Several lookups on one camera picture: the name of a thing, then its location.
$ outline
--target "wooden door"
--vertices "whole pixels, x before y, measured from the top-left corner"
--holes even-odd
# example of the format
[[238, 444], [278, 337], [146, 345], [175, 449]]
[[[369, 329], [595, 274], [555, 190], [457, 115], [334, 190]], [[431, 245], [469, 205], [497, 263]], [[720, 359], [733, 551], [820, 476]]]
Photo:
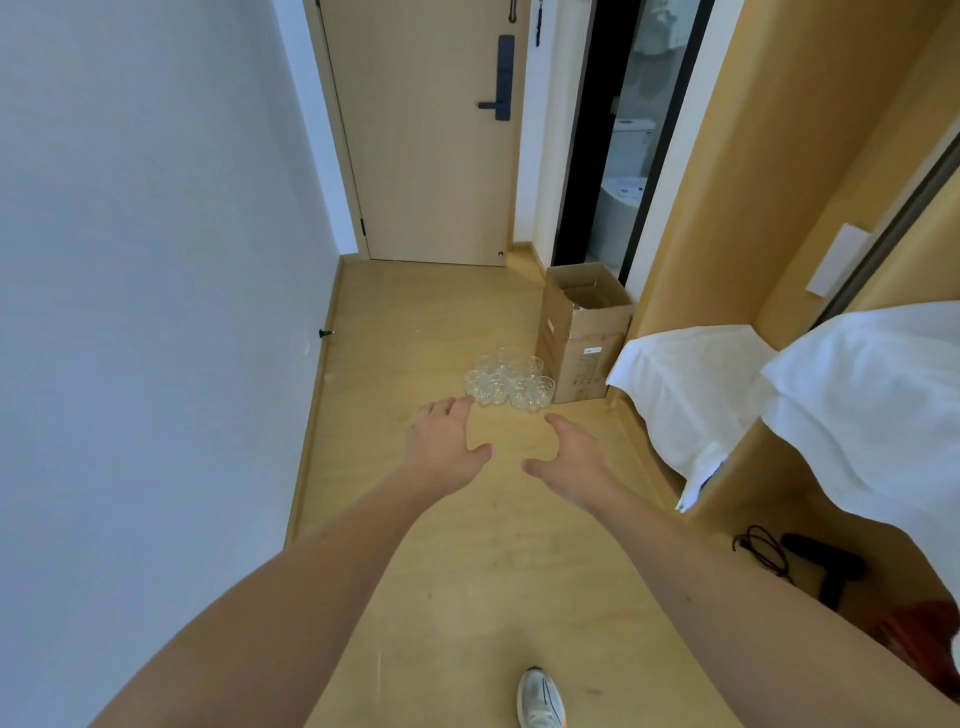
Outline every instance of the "wooden door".
[[[320, 0], [373, 258], [503, 265], [529, 0]], [[492, 109], [516, 38], [509, 121]]]

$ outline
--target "white sneaker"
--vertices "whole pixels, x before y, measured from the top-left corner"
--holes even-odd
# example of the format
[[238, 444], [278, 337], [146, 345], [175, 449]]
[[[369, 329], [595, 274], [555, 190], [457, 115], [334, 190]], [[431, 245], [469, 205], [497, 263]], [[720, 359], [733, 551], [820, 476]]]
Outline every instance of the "white sneaker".
[[564, 702], [553, 680], [539, 667], [520, 678], [516, 691], [516, 718], [520, 728], [566, 728]]

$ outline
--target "person's right arm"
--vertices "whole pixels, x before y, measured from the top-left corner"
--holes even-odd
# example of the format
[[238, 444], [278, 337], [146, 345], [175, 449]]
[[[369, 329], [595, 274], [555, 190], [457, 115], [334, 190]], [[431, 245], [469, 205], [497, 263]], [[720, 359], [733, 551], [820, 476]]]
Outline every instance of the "person's right arm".
[[884, 647], [635, 495], [582, 427], [546, 420], [557, 458], [523, 470], [610, 531], [744, 726], [960, 725], [960, 708]]

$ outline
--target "toilet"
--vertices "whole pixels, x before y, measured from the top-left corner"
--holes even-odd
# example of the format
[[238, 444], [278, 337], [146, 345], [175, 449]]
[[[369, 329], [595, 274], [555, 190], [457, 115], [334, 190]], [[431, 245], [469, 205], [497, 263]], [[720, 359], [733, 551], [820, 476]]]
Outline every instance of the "toilet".
[[613, 123], [588, 249], [616, 272], [627, 253], [647, 183], [639, 174], [656, 127], [650, 119], [617, 119]]

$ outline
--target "red object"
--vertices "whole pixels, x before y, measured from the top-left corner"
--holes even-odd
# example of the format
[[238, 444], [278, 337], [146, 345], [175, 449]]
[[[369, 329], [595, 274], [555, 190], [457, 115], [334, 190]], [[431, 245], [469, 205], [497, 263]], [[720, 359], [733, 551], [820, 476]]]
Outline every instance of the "red object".
[[960, 697], [960, 674], [950, 641], [960, 631], [960, 612], [950, 601], [926, 601], [895, 609], [867, 634], [917, 670], [947, 697]]

